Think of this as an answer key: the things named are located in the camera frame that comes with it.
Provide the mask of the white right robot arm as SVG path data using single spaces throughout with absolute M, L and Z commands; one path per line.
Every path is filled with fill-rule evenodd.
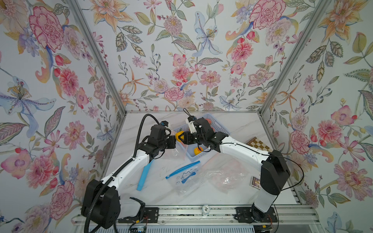
M 186 120 L 189 131 L 176 136 L 185 145 L 204 145 L 219 153 L 240 159 L 260 172 L 261 190 L 251 207 L 252 216 L 263 218 L 282 192 L 290 177 L 281 152 L 260 150 L 241 143 L 224 132 L 215 132 L 207 119 L 193 116 Z

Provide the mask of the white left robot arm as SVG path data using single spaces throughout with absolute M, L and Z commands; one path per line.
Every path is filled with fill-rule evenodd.
M 145 218 L 145 202 L 130 197 L 121 199 L 120 191 L 135 173 L 145 168 L 159 153 L 176 147 L 167 121 L 151 127 L 151 133 L 136 145 L 131 158 L 102 180 L 87 184 L 81 214 L 85 217 L 84 232 L 97 232 L 114 226 L 118 219 L 132 218 L 134 223 Z

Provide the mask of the clear pink-zipper zip bag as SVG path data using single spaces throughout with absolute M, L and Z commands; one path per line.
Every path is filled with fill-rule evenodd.
M 183 144 L 175 136 L 170 136 L 167 141 L 167 148 L 159 158 L 181 161 L 185 159 L 185 154 L 186 151 Z

